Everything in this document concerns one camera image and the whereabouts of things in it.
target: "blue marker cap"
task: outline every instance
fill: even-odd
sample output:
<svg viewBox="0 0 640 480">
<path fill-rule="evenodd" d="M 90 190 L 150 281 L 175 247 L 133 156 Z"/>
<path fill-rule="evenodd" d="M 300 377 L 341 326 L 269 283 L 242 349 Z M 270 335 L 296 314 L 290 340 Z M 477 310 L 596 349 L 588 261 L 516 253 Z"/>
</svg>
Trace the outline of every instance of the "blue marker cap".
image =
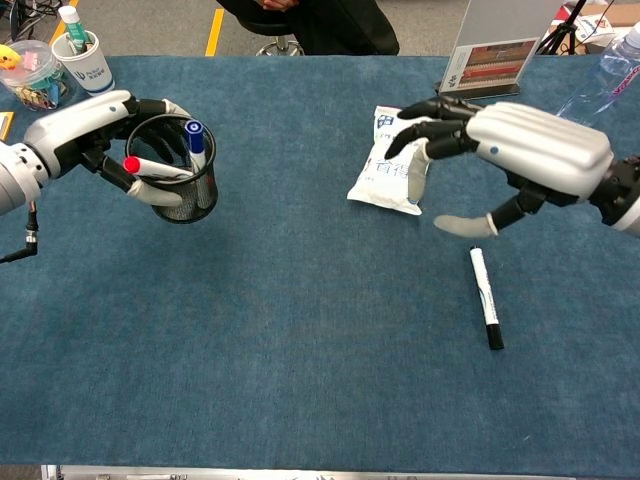
<svg viewBox="0 0 640 480">
<path fill-rule="evenodd" d="M 184 126 L 189 135 L 189 151 L 204 153 L 204 127 L 197 120 L 189 120 Z"/>
</svg>

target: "white marker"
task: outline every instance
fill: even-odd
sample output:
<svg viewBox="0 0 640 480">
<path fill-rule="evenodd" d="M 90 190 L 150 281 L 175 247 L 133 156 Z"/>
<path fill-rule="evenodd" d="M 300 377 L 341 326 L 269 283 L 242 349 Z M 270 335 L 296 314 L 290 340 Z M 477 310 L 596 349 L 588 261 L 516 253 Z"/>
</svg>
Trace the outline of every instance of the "white marker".
<svg viewBox="0 0 640 480">
<path fill-rule="evenodd" d="M 476 274 L 478 292 L 480 293 L 482 309 L 484 310 L 484 323 L 487 326 L 489 348 L 491 348 L 491 350 L 500 350 L 504 348 L 504 344 L 502 343 L 502 334 L 500 333 L 496 306 L 493 303 L 489 274 L 484 264 L 484 256 L 482 255 L 482 250 L 478 247 L 472 247 L 469 253 L 471 254 L 471 263 L 473 264 L 473 271 Z"/>
<path fill-rule="evenodd" d="M 122 164 L 124 169 L 141 177 L 151 177 L 158 180 L 184 180 L 193 175 L 190 170 L 165 165 L 164 163 L 152 162 L 140 157 L 127 157 Z"/>
</svg>

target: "white plastic bag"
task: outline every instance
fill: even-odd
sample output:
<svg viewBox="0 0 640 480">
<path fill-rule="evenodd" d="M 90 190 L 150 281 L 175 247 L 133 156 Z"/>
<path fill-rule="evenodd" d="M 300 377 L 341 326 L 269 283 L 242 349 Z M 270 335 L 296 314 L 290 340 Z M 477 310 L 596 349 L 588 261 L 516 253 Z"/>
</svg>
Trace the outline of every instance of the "white plastic bag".
<svg viewBox="0 0 640 480">
<path fill-rule="evenodd" d="M 390 160 L 385 160 L 384 154 L 402 130 L 414 123 L 431 119 L 423 117 L 402 120 L 397 116 L 399 111 L 399 108 L 392 107 L 376 108 L 373 122 L 373 148 L 355 185 L 349 190 L 347 199 L 371 203 L 411 215 L 420 215 L 422 214 L 420 207 L 407 198 L 407 177 L 414 152 L 427 140 L 421 139 L 410 143 L 398 156 Z"/>
</svg>

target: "mesh pen holder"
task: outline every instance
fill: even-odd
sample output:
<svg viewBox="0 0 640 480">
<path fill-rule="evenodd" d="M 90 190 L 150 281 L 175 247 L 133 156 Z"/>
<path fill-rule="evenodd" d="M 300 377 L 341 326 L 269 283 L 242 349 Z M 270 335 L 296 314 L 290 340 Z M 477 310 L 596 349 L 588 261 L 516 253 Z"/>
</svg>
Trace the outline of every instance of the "mesh pen holder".
<svg viewBox="0 0 640 480">
<path fill-rule="evenodd" d="M 193 119 L 176 114 L 158 115 L 145 120 L 129 135 L 125 146 L 126 155 L 190 171 L 189 141 L 185 131 L 185 124 L 189 120 Z M 167 137 L 163 138 L 162 133 L 166 133 Z M 140 176 L 145 183 L 161 190 L 177 193 L 182 197 L 182 204 L 177 207 L 152 206 L 153 211 L 168 222 L 197 222 L 209 215 L 218 202 L 218 187 L 213 172 L 216 142 L 213 133 L 206 126 L 204 126 L 204 141 L 205 165 L 192 176 L 183 180 L 159 180 Z M 176 142 L 181 144 L 182 148 L 176 148 L 180 146 L 176 145 Z"/>
</svg>

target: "robotic hand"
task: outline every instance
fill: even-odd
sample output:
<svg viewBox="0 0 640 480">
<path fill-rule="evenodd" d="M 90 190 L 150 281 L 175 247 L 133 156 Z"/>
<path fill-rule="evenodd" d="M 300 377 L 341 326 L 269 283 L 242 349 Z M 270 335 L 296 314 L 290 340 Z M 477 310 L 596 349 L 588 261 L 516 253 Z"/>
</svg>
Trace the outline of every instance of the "robotic hand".
<svg viewBox="0 0 640 480">
<path fill-rule="evenodd" d="M 22 143 L 0 142 L 0 216 L 29 204 L 27 246 L 0 258 L 0 263 L 37 253 L 35 200 L 49 181 L 60 178 L 77 165 L 120 188 L 127 195 L 150 205 L 178 206 L 182 198 L 157 189 L 127 173 L 105 154 L 113 139 L 126 139 L 144 120 L 174 113 L 189 114 L 169 100 L 136 100 L 118 90 L 94 97 L 35 121 Z M 161 157 L 171 162 L 170 149 L 185 155 L 181 131 L 171 123 L 149 130 L 143 139 Z"/>
<path fill-rule="evenodd" d="M 385 158 L 409 143 L 427 138 L 409 168 L 409 201 L 424 193 L 432 160 L 475 152 L 507 176 L 519 192 L 483 217 L 442 215 L 434 224 L 463 237 L 489 237 L 544 202 L 559 207 L 589 202 L 602 222 L 640 237 L 640 157 L 616 161 L 607 136 L 597 130 L 536 108 L 510 102 L 487 107 L 460 99 L 435 97 L 405 108 L 402 119 L 430 117 L 400 132 Z"/>
</svg>

